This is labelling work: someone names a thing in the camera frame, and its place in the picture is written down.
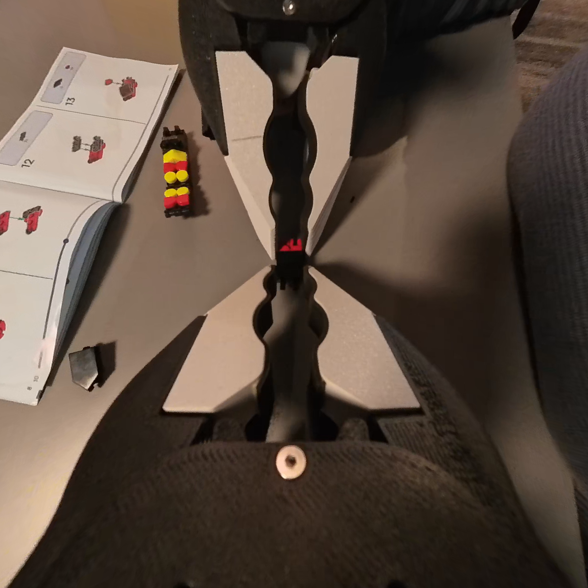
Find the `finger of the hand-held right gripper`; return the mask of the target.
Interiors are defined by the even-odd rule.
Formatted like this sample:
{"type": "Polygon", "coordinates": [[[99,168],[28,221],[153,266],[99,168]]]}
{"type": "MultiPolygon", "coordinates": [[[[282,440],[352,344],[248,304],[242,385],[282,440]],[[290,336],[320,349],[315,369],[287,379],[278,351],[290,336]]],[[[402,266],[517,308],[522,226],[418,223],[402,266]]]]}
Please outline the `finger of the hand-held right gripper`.
{"type": "Polygon", "coordinates": [[[307,139],[302,187],[305,253],[311,256],[325,228],[350,165],[359,59],[331,56],[313,68],[300,99],[300,121],[307,139]]]}
{"type": "Polygon", "coordinates": [[[254,231],[273,259],[273,178],[264,153],[266,126],[273,113],[272,81],[244,51],[216,51],[215,57],[228,147],[224,159],[254,231]]]}

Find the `small red black lego block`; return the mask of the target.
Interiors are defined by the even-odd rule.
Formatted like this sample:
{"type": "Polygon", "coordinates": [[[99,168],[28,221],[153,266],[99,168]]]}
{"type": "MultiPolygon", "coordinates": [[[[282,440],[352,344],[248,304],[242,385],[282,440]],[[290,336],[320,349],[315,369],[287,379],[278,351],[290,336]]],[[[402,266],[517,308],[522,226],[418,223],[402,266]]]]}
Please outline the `small red black lego block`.
{"type": "Polygon", "coordinates": [[[276,280],[280,290],[297,290],[303,282],[306,253],[301,238],[292,238],[276,252],[276,280]]]}

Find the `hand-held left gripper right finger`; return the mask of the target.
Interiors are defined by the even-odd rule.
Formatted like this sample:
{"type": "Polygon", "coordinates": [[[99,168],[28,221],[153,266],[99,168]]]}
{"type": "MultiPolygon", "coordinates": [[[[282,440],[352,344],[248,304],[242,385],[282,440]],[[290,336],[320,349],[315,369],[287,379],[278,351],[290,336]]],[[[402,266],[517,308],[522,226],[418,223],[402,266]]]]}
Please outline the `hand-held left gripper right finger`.
{"type": "Polygon", "coordinates": [[[386,415],[421,408],[375,315],[310,267],[320,333],[316,375],[329,416],[386,415]]]}

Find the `long black yellow red lego strip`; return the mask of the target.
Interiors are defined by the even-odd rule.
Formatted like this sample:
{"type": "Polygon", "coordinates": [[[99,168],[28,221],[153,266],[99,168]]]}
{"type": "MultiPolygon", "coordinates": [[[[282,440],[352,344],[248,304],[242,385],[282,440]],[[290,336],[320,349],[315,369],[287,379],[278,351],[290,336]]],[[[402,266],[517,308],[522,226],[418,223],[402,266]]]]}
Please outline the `long black yellow red lego strip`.
{"type": "Polygon", "coordinates": [[[160,142],[165,180],[164,215],[189,217],[192,206],[192,173],[190,171],[187,133],[180,126],[164,127],[160,142]]]}

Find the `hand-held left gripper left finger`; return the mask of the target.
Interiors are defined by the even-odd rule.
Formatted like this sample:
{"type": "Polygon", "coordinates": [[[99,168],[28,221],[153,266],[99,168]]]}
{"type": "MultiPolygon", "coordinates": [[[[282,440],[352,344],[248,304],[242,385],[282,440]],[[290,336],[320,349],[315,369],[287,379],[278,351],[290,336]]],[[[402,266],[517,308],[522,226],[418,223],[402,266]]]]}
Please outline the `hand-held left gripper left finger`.
{"type": "Polygon", "coordinates": [[[269,369],[275,267],[263,268],[211,308],[164,402],[166,413],[212,415],[249,401],[269,369]]]}

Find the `black wedge lego piece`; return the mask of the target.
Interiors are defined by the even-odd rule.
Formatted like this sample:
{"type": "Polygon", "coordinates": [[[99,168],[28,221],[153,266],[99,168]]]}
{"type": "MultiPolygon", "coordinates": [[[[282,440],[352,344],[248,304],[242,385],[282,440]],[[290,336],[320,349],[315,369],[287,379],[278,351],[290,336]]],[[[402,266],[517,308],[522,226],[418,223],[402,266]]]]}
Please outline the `black wedge lego piece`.
{"type": "Polygon", "coordinates": [[[68,354],[71,379],[74,384],[87,392],[102,386],[104,366],[99,346],[87,346],[68,354]]]}

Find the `open instruction booklet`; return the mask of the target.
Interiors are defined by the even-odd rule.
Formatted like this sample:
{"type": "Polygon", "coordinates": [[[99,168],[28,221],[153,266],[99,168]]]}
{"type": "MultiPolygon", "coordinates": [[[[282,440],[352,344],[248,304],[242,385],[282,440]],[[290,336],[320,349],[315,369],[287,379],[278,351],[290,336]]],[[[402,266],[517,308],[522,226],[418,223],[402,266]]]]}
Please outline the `open instruction booklet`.
{"type": "Polygon", "coordinates": [[[42,397],[178,71],[62,48],[1,139],[1,400],[42,397]]]}

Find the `person's grey sweater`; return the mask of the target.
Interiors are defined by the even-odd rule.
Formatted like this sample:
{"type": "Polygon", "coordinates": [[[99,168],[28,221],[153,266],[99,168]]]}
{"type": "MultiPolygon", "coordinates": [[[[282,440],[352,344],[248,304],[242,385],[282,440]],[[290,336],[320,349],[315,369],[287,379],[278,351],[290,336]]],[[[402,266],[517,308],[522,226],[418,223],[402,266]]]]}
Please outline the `person's grey sweater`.
{"type": "Polygon", "coordinates": [[[587,471],[587,48],[532,102],[507,177],[534,368],[545,418],[587,471]]]}

